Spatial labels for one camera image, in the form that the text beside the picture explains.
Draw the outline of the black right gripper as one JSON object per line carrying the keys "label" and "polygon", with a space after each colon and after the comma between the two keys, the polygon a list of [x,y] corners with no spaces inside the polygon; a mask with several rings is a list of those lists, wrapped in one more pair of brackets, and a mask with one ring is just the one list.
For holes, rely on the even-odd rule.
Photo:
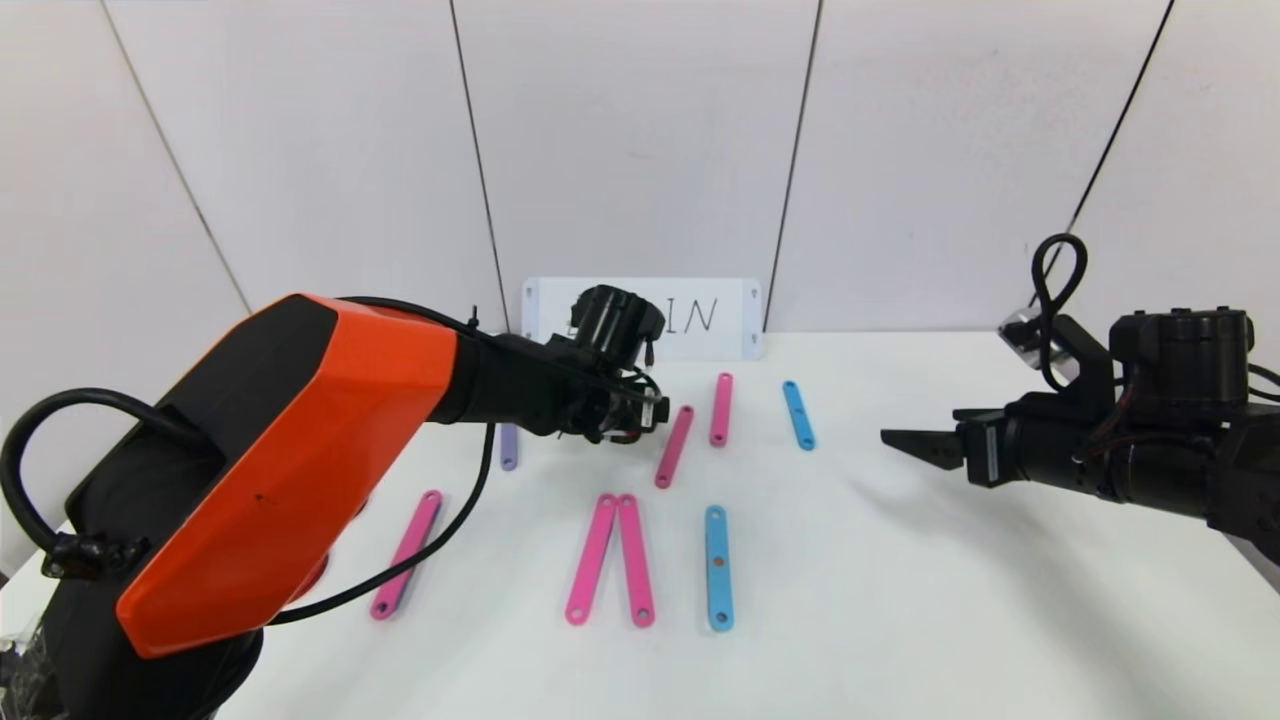
{"label": "black right gripper", "polygon": [[1030,482],[1115,502],[1102,462],[1076,462],[1100,416],[1071,398],[1032,392],[1001,407],[952,411],[956,430],[882,429],[881,442],[946,471],[966,462],[968,482],[996,488]]}

